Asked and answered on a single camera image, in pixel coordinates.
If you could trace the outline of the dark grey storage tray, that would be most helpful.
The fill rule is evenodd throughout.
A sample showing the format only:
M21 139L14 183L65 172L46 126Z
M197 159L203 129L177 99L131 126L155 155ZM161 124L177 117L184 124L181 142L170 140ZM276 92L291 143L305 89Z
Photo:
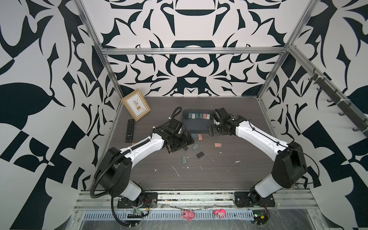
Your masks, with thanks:
M182 113L182 123L186 127L186 131L190 133L206 133L208 132L208 126L216 124L215 119L185 119L185 114L198 113L198 114L214 114L214 110L203 109L186 109Z

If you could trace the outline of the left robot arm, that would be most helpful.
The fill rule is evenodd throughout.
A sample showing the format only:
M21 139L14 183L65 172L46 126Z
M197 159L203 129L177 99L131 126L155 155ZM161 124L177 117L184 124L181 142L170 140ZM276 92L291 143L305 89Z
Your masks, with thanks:
M181 131L182 123L174 118L161 127L154 127L150 135L140 142L123 149L111 148L103 157L94 175L90 189L91 198L110 195L139 200L143 189L130 180L131 170L150 154L166 148L173 153L194 144L190 133Z

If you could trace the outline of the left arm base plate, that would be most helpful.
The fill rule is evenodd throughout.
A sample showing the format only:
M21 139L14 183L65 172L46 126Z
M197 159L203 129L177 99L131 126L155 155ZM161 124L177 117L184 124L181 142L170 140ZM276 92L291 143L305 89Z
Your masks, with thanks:
M156 192L145 192L134 201L120 195L117 207L118 209L156 208L157 200L158 193Z

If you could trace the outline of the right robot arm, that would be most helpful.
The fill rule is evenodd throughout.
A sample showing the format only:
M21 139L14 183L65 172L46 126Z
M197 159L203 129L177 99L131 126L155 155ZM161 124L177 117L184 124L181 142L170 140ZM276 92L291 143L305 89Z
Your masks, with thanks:
M224 108L216 109L213 116L216 120L216 124L211 126L213 134L235 135L244 139L274 162L271 173L250 189L249 197L253 204L281 189L291 188L307 173L305 155L298 143L279 140L253 125L250 120L231 115Z

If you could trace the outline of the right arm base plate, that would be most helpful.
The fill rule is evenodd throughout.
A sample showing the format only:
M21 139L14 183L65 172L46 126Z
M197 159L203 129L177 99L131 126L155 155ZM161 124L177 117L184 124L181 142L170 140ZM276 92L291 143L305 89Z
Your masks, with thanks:
M265 198L258 195L255 191L252 192L234 192L234 203L238 208L247 207L275 207L274 197L269 195Z

